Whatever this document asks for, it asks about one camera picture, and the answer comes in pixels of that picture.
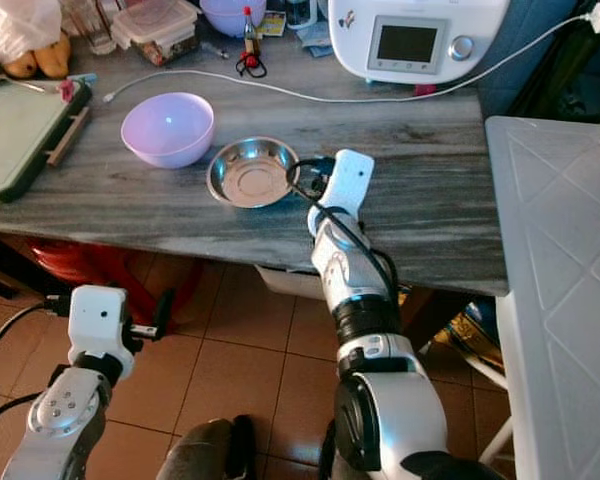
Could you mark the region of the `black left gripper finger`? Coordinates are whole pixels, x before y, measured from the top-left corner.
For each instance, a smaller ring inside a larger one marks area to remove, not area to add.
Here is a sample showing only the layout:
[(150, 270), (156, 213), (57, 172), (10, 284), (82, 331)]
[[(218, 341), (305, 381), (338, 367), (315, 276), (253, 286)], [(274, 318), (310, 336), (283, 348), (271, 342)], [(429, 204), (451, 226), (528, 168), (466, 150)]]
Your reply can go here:
[(169, 330), (169, 321), (172, 319), (173, 306), (175, 306), (176, 289), (167, 289), (155, 302), (152, 326), (154, 342), (160, 340)]

